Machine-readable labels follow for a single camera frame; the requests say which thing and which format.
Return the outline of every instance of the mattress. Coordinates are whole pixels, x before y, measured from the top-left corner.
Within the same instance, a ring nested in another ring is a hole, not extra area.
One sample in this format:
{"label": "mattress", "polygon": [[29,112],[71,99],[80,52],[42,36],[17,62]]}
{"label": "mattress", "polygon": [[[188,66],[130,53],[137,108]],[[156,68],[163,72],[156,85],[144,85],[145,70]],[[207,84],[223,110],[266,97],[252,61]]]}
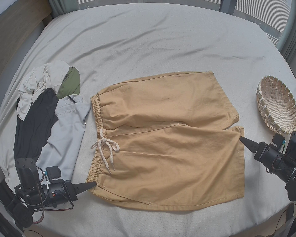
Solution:
{"label": "mattress", "polygon": [[[232,15],[176,4],[139,3],[89,8],[51,21],[32,46],[0,108],[0,166],[10,188],[19,184],[14,167],[15,101],[23,76],[33,67],[66,61],[81,76],[83,101],[124,80],[177,71],[213,71],[240,115],[237,125],[254,141],[271,142],[256,104],[265,75],[281,79],[296,95],[295,78],[267,35]],[[92,111],[72,183],[85,182],[96,141]],[[63,236],[215,236],[238,233],[267,220],[289,200],[285,183],[245,149],[243,198],[193,212],[149,212],[113,206],[90,192],[74,209],[48,212],[40,226]],[[40,213],[34,215],[39,219]]]}

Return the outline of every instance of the tan shorts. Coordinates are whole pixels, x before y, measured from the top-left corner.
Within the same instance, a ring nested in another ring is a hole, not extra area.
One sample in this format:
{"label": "tan shorts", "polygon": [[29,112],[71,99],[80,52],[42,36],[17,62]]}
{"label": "tan shorts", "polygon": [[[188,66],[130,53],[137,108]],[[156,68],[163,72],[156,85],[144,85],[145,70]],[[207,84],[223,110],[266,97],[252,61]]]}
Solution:
{"label": "tan shorts", "polygon": [[244,196],[244,128],[213,72],[176,72],[124,81],[91,98],[98,140],[87,182],[112,204],[197,210]]}

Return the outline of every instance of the black garment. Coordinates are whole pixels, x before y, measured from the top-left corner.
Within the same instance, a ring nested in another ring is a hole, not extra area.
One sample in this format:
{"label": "black garment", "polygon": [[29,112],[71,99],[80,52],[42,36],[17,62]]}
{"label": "black garment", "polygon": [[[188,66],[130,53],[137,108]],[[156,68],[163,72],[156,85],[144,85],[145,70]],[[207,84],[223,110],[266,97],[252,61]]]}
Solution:
{"label": "black garment", "polygon": [[50,129],[56,121],[55,109],[59,99],[53,89],[46,89],[31,105],[24,121],[17,117],[15,145],[13,147],[15,160],[32,158],[37,161],[42,147],[50,137]]}

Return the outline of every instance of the basket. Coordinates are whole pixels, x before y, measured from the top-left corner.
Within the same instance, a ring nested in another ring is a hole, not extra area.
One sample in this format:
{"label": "basket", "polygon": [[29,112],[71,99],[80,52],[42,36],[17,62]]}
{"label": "basket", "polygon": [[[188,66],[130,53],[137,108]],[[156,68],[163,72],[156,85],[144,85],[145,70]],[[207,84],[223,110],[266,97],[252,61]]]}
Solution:
{"label": "basket", "polygon": [[274,76],[265,76],[257,88],[257,104],[265,124],[281,135],[296,130],[296,101],[287,86]]}

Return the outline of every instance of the white bed sheet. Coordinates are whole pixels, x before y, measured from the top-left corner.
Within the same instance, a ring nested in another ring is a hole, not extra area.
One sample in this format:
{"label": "white bed sheet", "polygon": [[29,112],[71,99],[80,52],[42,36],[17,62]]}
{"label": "white bed sheet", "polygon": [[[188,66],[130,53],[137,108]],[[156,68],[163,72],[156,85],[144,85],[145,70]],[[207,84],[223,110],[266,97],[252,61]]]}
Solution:
{"label": "white bed sheet", "polygon": [[[54,19],[26,55],[0,108],[0,166],[10,188],[14,167],[15,101],[22,77],[33,67],[66,61],[81,76],[83,101],[127,79],[176,71],[212,70],[240,114],[245,136],[270,142],[257,109],[261,77],[274,75],[296,95],[295,78],[273,43],[254,23],[208,9],[174,4],[122,4],[90,8]],[[72,183],[85,182],[94,151],[92,111]],[[245,149],[245,196],[194,212],[148,212],[113,206],[84,192],[67,212],[48,212],[42,227],[63,236],[215,236],[259,224],[289,200],[282,182],[267,174]]]}

